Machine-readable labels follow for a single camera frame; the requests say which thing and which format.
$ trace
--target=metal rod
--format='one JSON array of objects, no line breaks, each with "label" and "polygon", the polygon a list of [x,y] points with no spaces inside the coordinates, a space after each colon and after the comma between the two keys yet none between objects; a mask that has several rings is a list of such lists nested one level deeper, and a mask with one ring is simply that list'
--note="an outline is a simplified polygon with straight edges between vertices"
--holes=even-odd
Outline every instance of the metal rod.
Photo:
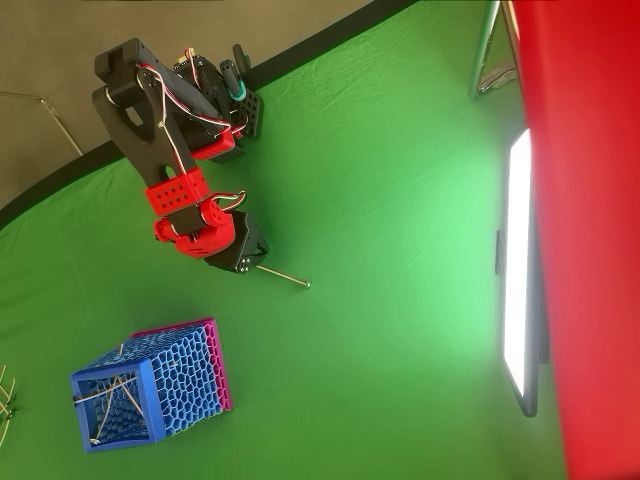
[{"label": "metal rod", "polygon": [[133,406],[136,407],[136,410],[138,410],[138,413],[140,414],[140,416],[144,418],[144,413],[142,413],[142,409],[140,408],[140,405],[138,405],[138,403],[135,401],[133,396],[129,393],[129,390],[127,390],[127,387],[124,386],[124,383],[122,383],[122,380],[120,380],[120,377],[118,377],[118,382],[120,383],[122,390],[124,390],[124,393],[126,393],[127,397],[129,397],[129,400],[131,400],[131,403],[133,403]]},{"label": "metal rod", "polygon": [[7,416],[11,416],[11,410],[7,409],[7,407],[4,406],[2,402],[0,402],[0,410],[4,411],[4,413],[6,413]]},{"label": "metal rod", "polygon": [[71,134],[69,133],[69,131],[64,127],[64,125],[62,124],[62,122],[60,121],[60,119],[58,118],[58,116],[55,114],[55,112],[53,111],[53,107],[51,105],[49,105],[44,99],[40,99],[40,102],[42,103],[42,105],[44,105],[44,108],[47,109],[47,111],[49,112],[49,114],[51,114],[51,118],[53,118],[53,121],[56,122],[56,125],[58,125],[58,127],[60,128],[60,130],[62,131],[62,133],[64,134],[65,137],[67,137],[67,140],[69,140],[69,143],[73,146],[73,148],[75,149],[76,152],[78,152],[78,155],[82,156],[82,150],[80,150],[80,147],[78,146],[78,144],[75,142],[75,140],[73,139],[73,137],[71,136]]},{"label": "metal rod", "polygon": [[482,21],[482,30],[480,31],[480,39],[478,40],[478,48],[476,50],[473,70],[471,70],[471,83],[469,84],[469,98],[474,99],[478,96],[478,85],[482,77],[484,64],[487,62],[487,54],[491,45],[491,36],[493,34],[493,26],[496,23],[496,17],[500,10],[500,1],[492,0],[487,4],[487,11]]},{"label": "metal rod", "polygon": [[13,387],[16,384],[16,379],[14,378],[13,381],[11,382],[11,389],[7,392],[4,387],[2,385],[0,385],[0,391],[2,391],[2,393],[5,394],[5,396],[7,397],[7,403],[9,403],[11,401],[11,395],[13,394]]},{"label": "metal rod", "polygon": [[4,424],[4,429],[2,430],[2,435],[0,435],[0,447],[2,447],[2,443],[7,436],[7,430],[9,430],[9,422],[11,422],[11,420],[7,419]]},{"label": "metal rod", "polygon": [[13,92],[0,92],[0,97],[18,97],[18,98],[30,98],[32,100],[42,100],[42,98],[35,95],[27,95],[25,93],[13,93]]},{"label": "metal rod", "polygon": [[518,23],[516,22],[515,12],[513,11],[513,5],[509,0],[503,0],[500,2],[502,8],[502,17],[507,27],[507,35],[509,37],[509,43],[511,44],[511,52],[513,53],[513,61],[516,64],[516,70],[518,71],[518,77],[522,78],[520,74],[520,32],[518,31]]},{"label": "metal rod", "polygon": [[30,98],[31,100],[37,100],[38,102],[40,102],[44,106],[44,108],[47,110],[47,112],[49,112],[49,114],[51,115],[51,118],[53,118],[53,121],[56,122],[56,125],[62,131],[64,136],[67,138],[67,140],[69,140],[69,143],[71,143],[71,146],[73,147],[73,149],[76,152],[78,152],[78,155],[83,155],[82,150],[80,150],[80,147],[78,146],[76,141],[73,139],[73,137],[71,136],[69,131],[65,128],[65,126],[62,124],[62,122],[56,115],[53,107],[44,98],[38,97],[37,95],[27,95],[25,93],[13,93],[13,92],[0,92],[0,97]]},{"label": "metal rod", "polygon": [[287,275],[286,273],[278,272],[269,267],[265,267],[264,265],[256,265],[260,270],[264,270],[265,272],[273,273],[274,275],[278,275],[279,277],[286,278],[287,280],[291,280],[292,282],[299,283],[300,285],[304,285],[306,288],[311,286],[311,282],[307,282],[306,280],[300,280],[299,278],[292,277],[291,275]]}]

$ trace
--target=white wire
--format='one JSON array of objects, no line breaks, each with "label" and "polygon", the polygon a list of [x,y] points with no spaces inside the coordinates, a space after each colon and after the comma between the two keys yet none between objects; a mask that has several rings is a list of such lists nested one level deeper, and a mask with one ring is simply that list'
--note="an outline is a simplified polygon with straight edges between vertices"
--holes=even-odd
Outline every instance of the white wire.
[{"label": "white wire", "polygon": [[167,134],[167,138],[169,139],[169,142],[171,143],[171,147],[173,147],[173,152],[176,155],[176,160],[178,161],[178,166],[180,167],[180,170],[182,171],[183,174],[186,174],[187,171],[184,168],[184,165],[182,164],[182,158],[180,158],[180,153],[178,153],[178,149],[176,148],[176,144],[173,143],[173,138],[171,138],[171,135],[169,134],[169,130],[167,130],[167,101],[166,101],[166,97],[167,97],[167,92],[169,91],[167,89],[167,87],[164,84],[164,80],[162,80],[162,75],[160,75],[155,69],[149,67],[149,66],[144,66],[143,68],[146,68],[147,70],[150,70],[151,72],[153,72],[155,74],[156,80],[158,80],[160,82],[160,85],[162,85],[162,128],[164,129],[164,133]]},{"label": "white wire", "polygon": [[196,74],[196,66],[193,63],[193,57],[191,56],[191,50],[192,50],[192,48],[187,48],[187,50],[185,50],[184,53],[187,54],[187,58],[191,62],[191,72],[193,73],[193,79],[195,80],[196,85],[198,86],[198,88],[200,90],[202,90],[202,87],[200,86],[200,82],[198,82],[198,75]]},{"label": "white wire", "polygon": [[236,133],[242,131],[249,123],[249,115],[247,114],[247,121],[244,123],[244,125],[240,126],[240,127],[236,127],[236,128],[232,128],[231,124],[225,120],[222,119],[215,119],[215,118],[209,118],[209,117],[204,117],[201,115],[196,115],[194,113],[192,113],[187,107],[185,107],[184,105],[182,105],[182,103],[180,103],[178,101],[177,98],[175,98],[175,96],[169,91],[169,89],[166,87],[166,85],[164,84],[164,81],[162,80],[162,75],[160,75],[154,68],[148,66],[148,65],[144,65],[142,66],[142,68],[146,68],[147,70],[151,71],[154,73],[156,79],[160,82],[160,84],[162,85],[162,128],[164,129],[165,133],[167,134],[167,138],[169,139],[169,142],[171,142],[171,146],[173,147],[173,151],[175,152],[176,155],[176,159],[178,160],[178,164],[180,166],[180,170],[182,171],[183,174],[186,174],[186,170],[184,168],[184,165],[182,164],[182,159],[180,158],[180,154],[178,153],[178,149],[176,148],[175,143],[173,143],[173,139],[171,138],[171,135],[169,135],[169,131],[167,130],[167,126],[166,126],[166,118],[167,118],[167,105],[166,105],[166,97],[168,96],[171,101],[183,112],[185,112],[188,115],[191,115],[194,118],[197,118],[199,120],[203,120],[205,122],[208,123],[212,123],[214,125],[219,125],[219,126],[223,126],[225,128],[228,128],[231,130],[231,133],[233,135],[235,135]]}]

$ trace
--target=gray wall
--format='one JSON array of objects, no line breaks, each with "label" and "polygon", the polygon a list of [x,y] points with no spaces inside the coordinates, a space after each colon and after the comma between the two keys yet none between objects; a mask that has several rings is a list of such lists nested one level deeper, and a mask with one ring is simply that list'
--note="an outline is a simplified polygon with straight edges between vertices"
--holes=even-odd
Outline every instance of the gray wall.
[{"label": "gray wall", "polygon": [[[100,85],[93,74],[98,53],[138,37],[165,64],[186,47],[217,63],[240,43],[255,65],[367,3],[6,1],[0,5],[0,91],[46,98],[86,152],[108,140],[91,104]],[[32,100],[0,97],[0,132],[0,208],[77,156]]]}]

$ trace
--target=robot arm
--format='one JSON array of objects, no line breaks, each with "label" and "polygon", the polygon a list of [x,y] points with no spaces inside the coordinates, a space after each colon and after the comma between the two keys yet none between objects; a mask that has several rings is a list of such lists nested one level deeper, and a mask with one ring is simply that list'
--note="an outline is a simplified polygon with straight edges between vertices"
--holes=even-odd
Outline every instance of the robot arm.
[{"label": "robot arm", "polygon": [[[159,217],[156,238],[213,266],[246,273],[268,246],[253,219],[235,210],[245,192],[212,193],[194,159],[222,162],[240,153],[237,140],[256,135],[262,102],[230,60],[221,64],[221,74],[204,57],[186,54],[172,70],[138,39],[99,55],[96,74],[106,85],[93,93],[93,103],[147,186]],[[246,68],[243,54],[240,61]],[[142,124],[131,120],[128,108]],[[233,203],[221,207],[223,199]]]}]

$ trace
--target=honeycomb pattern basket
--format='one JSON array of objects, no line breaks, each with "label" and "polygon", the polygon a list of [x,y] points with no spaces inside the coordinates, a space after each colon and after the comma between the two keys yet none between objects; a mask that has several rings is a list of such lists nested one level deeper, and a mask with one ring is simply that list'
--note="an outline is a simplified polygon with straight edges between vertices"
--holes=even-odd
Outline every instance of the honeycomb pattern basket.
[{"label": "honeycomb pattern basket", "polygon": [[232,408],[212,318],[136,332],[71,386],[87,452],[157,443]]}]

